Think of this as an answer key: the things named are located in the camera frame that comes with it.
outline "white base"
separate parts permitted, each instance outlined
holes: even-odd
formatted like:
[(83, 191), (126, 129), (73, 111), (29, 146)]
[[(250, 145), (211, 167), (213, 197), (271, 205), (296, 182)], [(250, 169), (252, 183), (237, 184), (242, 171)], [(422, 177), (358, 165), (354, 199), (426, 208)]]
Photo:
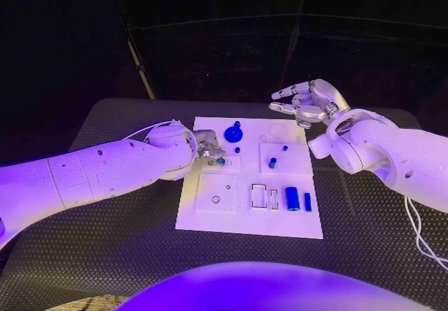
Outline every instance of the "white base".
[[(242, 140), (229, 143), (224, 130), (235, 121), (240, 122)], [(194, 130), (204, 129), (214, 130), (219, 146), (226, 150), (226, 160), (232, 160), (232, 165), (211, 168), (204, 160), (194, 162), (184, 178), (175, 229), (321, 239), (304, 129), (294, 120), (196, 117)], [(286, 151), (282, 151), (283, 145), (288, 146)], [(271, 157), (276, 158), (273, 169), (266, 163)], [(252, 208), (252, 184), (266, 185), (265, 209)], [(299, 211), (288, 211), (286, 187), (298, 189)], [(271, 190), (276, 190), (278, 210), (272, 210)], [(304, 211), (305, 192), (311, 194), (309, 213)], [(216, 195), (219, 203), (211, 202)]]

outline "cable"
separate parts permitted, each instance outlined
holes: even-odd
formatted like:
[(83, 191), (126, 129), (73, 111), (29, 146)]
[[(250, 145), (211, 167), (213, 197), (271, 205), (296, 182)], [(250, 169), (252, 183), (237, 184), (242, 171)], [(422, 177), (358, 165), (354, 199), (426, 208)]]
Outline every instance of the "cable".
[(171, 121), (162, 121), (160, 123), (155, 123), (150, 126), (147, 126), (145, 128), (139, 129), (137, 132), (134, 132), (132, 134), (126, 135), (121, 140), (124, 139), (128, 139), (129, 137), (132, 137), (135, 134), (138, 134), (139, 132), (148, 130), (150, 128), (157, 128), (160, 125), (164, 125), (164, 124), (168, 124), (168, 123), (180, 123), (178, 121), (175, 120), (171, 120)]
[[(417, 217), (417, 225), (415, 225), (415, 221), (413, 221), (413, 218), (412, 218), (412, 215), (410, 215), (410, 211), (409, 211), (409, 205), (407, 205), (407, 202), (410, 204), (410, 207), (412, 207), (412, 210), (413, 210), (413, 213), (415, 213), (415, 216)], [(413, 203), (412, 203), (412, 200), (410, 198), (407, 198), (404, 196), (404, 208), (406, 208), (406, 213), (407, 213), (407, 216), (409, 216), (409, 220), (410, 220), (410, 224), (412, 224), (412, 228), (413, 228), (413, 231), (415, 231), (415, 234), (416, 234), (416, 237), (415, 237), (415, 243), (417, 245), (417, 250), (420, 251), (420, 253), (436, 260), (436, 262), (439, 263), (439, 265), (442, 266), (442, 268), (448, 271), (448, 266), (445, 265), (445, 263), (442, 262), (448, 262), (448, 259), (445, 258), (441, 258), (439, 256), (436, 256), (436, 254), (433, 253), (426, 241), (423, 240), (422, 238), (422, 218), (420, 218), (420, 215), (417, 214), (417, 209), (415, 208), (413, 206)], [(422, 250), (422, 247), (420, 247), (420, 242), (426, 248), (426, 250), (429, 251), (429, 253), (426, 253), (423, 250)]]

